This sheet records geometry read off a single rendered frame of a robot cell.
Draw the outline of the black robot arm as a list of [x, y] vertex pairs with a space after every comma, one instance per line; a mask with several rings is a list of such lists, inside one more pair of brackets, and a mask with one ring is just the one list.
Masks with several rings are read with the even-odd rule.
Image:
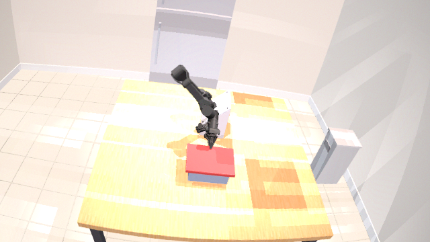
[[[219, 112], [214, 110], [217, 107], [216, 102], [211, 100], [212, 94], [209, 91], [205, 91], [203, 88], [197, 87], [193, 81], [189, 78], [189, 73], [183, 65], [179, 65], [171, 71], [172, 78], [180, 83], [188, 92], [196, 99], [200, 107], [201, 113], [208, 118], [208, 120], [217, 120]], [[180, 82], [182, 81], [182, 83]], [[196, 126], [197, 133], [208, 130], [208, 123], [198, 123]]]

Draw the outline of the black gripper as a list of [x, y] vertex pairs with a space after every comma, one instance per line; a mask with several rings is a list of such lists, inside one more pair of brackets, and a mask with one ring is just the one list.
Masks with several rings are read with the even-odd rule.
[[220, 130], [218, 129], [218, 121], [217, 120], [208, 120], [208, 130], [204, 134], [204, 138], [208, 141], [208, 146], [210, 149], [214, 146], [216, 139], [218, 138], [217, 134], [220, 134]]

